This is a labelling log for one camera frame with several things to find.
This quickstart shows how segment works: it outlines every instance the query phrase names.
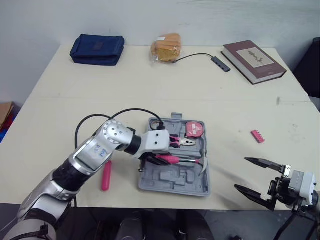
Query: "brown book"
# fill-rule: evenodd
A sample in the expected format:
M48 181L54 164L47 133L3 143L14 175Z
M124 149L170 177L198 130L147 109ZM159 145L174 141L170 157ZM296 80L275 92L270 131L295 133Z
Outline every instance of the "brown book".
M252 41L223 45L222 54L252 83L281 78L287 70Z

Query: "pink tape measure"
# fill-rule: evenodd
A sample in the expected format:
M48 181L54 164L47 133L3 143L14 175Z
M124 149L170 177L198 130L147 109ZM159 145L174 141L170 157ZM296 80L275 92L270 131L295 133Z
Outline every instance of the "pink tape measure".
M204 134L204 127L201 123L189 121L185 125L186 136L192 138L199 138Z

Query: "pliers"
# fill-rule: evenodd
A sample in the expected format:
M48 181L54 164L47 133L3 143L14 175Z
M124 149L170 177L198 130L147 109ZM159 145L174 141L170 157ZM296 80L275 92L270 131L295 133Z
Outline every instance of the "pliers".
M170 147L180 148L180 146L193 146L196 145L196 141L188 138L180 138L178 135L170 134Z

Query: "pink object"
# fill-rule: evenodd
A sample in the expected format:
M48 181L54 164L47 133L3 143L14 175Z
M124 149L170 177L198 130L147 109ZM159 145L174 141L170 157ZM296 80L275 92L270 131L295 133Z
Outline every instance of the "pink object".
M265 141L264 138L261 136L261 134L257 130L251 131L251 134L259 144Z
M188 121L185 125L186 136L199 138L204 134L204 127L202 124L195 121Z
M180 158L178 156L171 156L171 155L156 155L157 159L163 159L166 160L170 164L177 164L180 161Z
M108 161L104 165L103 174L102 174L102 182L101 182L101 190L108 191L110 187L110 177L111 177L111 166L112 162Z

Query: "pink pliers handle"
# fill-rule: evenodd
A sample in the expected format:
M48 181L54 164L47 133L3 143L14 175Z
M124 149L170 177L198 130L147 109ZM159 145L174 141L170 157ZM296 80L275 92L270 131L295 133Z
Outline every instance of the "pink pliers handle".
M180 148L180 137L178 135L170 135L170 147Z

